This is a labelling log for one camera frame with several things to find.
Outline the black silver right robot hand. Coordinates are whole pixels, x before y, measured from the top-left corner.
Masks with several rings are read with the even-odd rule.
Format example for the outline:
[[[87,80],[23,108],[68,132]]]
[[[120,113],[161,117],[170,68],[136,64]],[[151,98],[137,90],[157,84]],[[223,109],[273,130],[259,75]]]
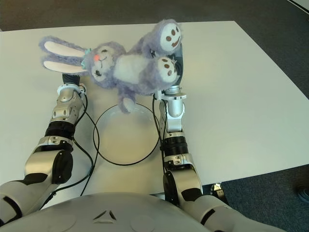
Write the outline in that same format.
[[[173,84],[174,86],[179,86],[183,77],[183,46],[176,49],[175,53],[168,55],[168,58],[175,61],[174,65],[177,73],[177,81]]]

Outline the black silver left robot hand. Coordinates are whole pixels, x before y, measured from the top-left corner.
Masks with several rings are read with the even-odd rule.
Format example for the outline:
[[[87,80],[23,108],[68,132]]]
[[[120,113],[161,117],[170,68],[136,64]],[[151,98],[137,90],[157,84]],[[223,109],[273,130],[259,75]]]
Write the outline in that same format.
[[[62,74],[62,80],[63,84],[74,84],[79,85],[80,84],[80,76],[79,75],[72,75],[72,74]]]

